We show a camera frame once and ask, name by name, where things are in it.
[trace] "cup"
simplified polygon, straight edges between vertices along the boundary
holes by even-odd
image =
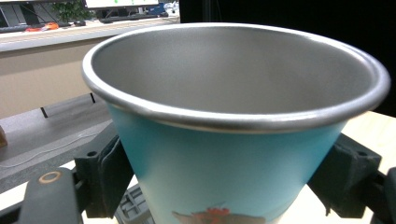
[[[82,66],[159,224],[277,223],[347,120],[389,90],[359,49],[250,24],[132,31]]]

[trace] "metal rim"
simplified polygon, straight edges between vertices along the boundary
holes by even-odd
[[[227,114],[183,109],[147,101],[109,86],[99,78],[92,69],[92,58],[95,53],[101,48],[105,48],[113,41],[117,41],[131,35],[139,35],[153,31],[197,27],[239,27],[260,29],[279,32],[285,35],[297,35],[309,38],[360,57],[367,64],[369,69],[372,70],[371,73],[375,74],[375,82],[372,84],[372,88],[362,96],[354,100],[344,102],[340,105],[293,113],[259,115]],[[92,48],[84,57],[82,68],[83,78],[90,89],[115,107],[133,112],[136,115],[147,119],[152,119],[177,127],[226,133],[283,133],[334,124],[348,120],[367,110],[377,107],[385,98],[390,88],[390,79],[385,67],[378,60],[362,50],[320,35],[312,35],[305,32],[271,26],[239,23],[191,23],[165,25],[140,29],[124,35],[118,35],[109,38]]]

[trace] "cable on floor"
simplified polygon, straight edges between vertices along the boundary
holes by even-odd
[[[60,147],[56,147],[56,148],[53,148],[53,149],[50,149],[50,150],[46,150],[46,151],[39,152],[39,153],[35,154],[33,157],[29,158],[29,159],[26,160],[26,161],[23,161],[23,162],[14,164],[14,165],[9,165],[9,166],[8,166],[8,165],[0,165],[0,168],[14,168],[14,167],[20,166],[20,165],[22,165],[22,164],[25,164],[25,163],[28,162],[28,161],[31,161],[32,159],[34,159],[35,157],[37,157],[37,156],[39,156],[39,155],[41,155],[41,154],[49,153],[49,152],[52,152],[52,151],[59,150],[59,149],[61,149],[61,148],[63,148],[63,147],[67,147],[67,146],[69,146],[69,145],[71,145],[71,144],[73,144],[73,143],[75,143],[75,142],[77,142],[77,141],[79,141],[79,140],[81,140],[81,139],[83,139],[83,138],[96,136],[97,134],[99,134],[99,133],[92,133],[92,134],[88,134],[88,135],[79,136],[77,139],[75,139],[75,140],[73,140],[73,141],[71,141],[71,142],[69,142],[69,143],[67,143],[67,144],[64,144],[63,146],[60,146]]]

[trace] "keyboard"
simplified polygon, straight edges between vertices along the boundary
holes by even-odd
[[[127,16],[127,17],[103,18],[103,19],[99,19],[99,22],[111,23],[114,21],[138,21],[138,20],[152,19],[152,18],[158,18],[158,16],[157,15],[149,15],[149,14],[133,14],[133,15]]]
[[[67,22],[57,22],[59,27],[66,27],[66,26],[70,26],[69,23]],[[16,26],[9,26],[9,27],[0,27],[0,34],[7,34],[7,33],[14,33],[14,32],[23,32],[25,31],[27,28],[41,28],[44,27],[45,24],[38,24],[38,25],[16,25]]]

